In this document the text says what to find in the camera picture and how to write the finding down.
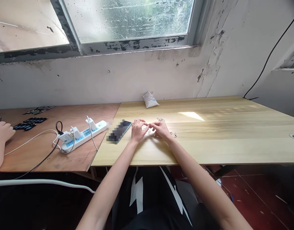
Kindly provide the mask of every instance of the person's hand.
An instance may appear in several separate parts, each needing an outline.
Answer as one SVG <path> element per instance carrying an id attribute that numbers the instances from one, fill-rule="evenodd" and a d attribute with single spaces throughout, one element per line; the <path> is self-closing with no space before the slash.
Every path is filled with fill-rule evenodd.
<path id="1" fill-rule="evenodd" d="M 165 141 L 172 137 L 164 121 L 156 121 L 149 125 L 153 128 L 152 131 L 156 130 L 155 136 L 160 135 Z"/>
<path id="2" fill-rule="evenodd" d="M 136 143 L 139 143 L 143 139 L 148 129 L 149 129 L 149 125 L 146 123 L 145 120 L 135 119 L 134 122 L 132 123 L 131 140 L 135 141 Z"/>
<path id="3" fill-rule="evenodd" d="M 5 143 L 15 134 L 15 130 L 9 123 L 0 121 L 0 143 L 5 145 Z"/>

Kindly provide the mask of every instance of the frosted window glass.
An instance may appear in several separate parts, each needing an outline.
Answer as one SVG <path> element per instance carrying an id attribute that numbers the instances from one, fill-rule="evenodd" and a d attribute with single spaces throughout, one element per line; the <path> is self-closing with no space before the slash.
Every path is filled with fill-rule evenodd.
<path id="1" fill-rule="evenodd" d="M 65 0 L 80 43 L 184 34 L 193 0 Z"/>

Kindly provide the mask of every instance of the table leg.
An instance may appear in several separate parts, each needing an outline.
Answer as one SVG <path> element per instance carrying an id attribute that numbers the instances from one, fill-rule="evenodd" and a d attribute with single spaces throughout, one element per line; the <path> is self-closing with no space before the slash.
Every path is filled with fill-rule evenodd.
<path id="1" fill-rule="evenodd" d="M 214 174 L 216 177 L 222 177 L 225 174 L 231 172 L 232 170 L 236 169 L 238 165 L 225 165 L 225 166 L 220 166 L 221 169 L 217 170 Z"/>

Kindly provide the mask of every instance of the power outlet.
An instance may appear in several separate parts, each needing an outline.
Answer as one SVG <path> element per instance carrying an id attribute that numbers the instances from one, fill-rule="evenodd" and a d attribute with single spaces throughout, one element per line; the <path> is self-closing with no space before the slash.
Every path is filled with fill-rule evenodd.
<path id="1" fill-rule="evenodd" d="M 96 130 L 92 130 L 92 136 L 93 137 L 106 130 L 106 122 L 105 121 L 98 122 L 96 124 L 96 127 L 97 127 Z M 62 144 L 62 150 L 64 152 L 70 152 L 70 150 L 72 148 L 73 148 L 73 150 L 75 150 L 77 147 L 79 147 L 80 145 L 84 144 L 85 142 L 87 142 L 88 140 L 91 139 L 90 129 L 89 128 L 85 129 L 84 131 L 82 131 L 80 133 L 81 133 L 82 137 L 79 138 L 79 139 L 76 139 L 75 142 L 74 142 L 74 140 L 72 140 L 72 141 L 70 141 L 68 143 L 63 143 Z"/>

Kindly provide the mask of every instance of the wooden table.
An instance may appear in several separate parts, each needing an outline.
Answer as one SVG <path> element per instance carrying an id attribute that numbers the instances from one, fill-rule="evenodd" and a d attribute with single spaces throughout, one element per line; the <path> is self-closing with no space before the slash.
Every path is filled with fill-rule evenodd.
<path id="1" fill-rule="evenodd" d="M 200 164 L 294 163 L 294 118 L 238 96 L 121 103 L 115 119 L 166 120 L 170 132 Z M 113 165 L 130 140 L 129 129 L 118 144 L 102 142 L 92 166 Z M 147 133 L 131 165 L 176 165 L 161 138 Z"/>
<path id="2" fill-rule="evenodd" d="M 76 126 L 79 131 L 88 128 L 86 115 L 91 117 L 95 123 L 113 119 L 120 104 L 101 104 L 101 105 L 78 105 L 60 106 L 45 111 L 37 115 L 26 114 L 30 109 L 11 109 L 0 110 L 2 120 L 15 126 L 31 117 L 47 117 L 43 123 L 29 131 L 17 130 L 16 134 L 6 143 L 5 153 L 12 151 L 37 134 L 47 129 L 55 130 L 55 123 L 60 120 L 63 122 L 63 130 Z M 106 132 L 102 132 L 94 137 L 97 147 L 100 146 Z M 0 172 L 27 172 L 40 163 L 52 150 L 52 141 L 56 134 L 43 134 L 20 149 L 4 157 Z M 47 158 L 34 172 L 86 172 L 95 156 L 96 149 L 92 140 L 76 148 L 69 154 L 62 154 L 57 148 L 49 158 Z"/>

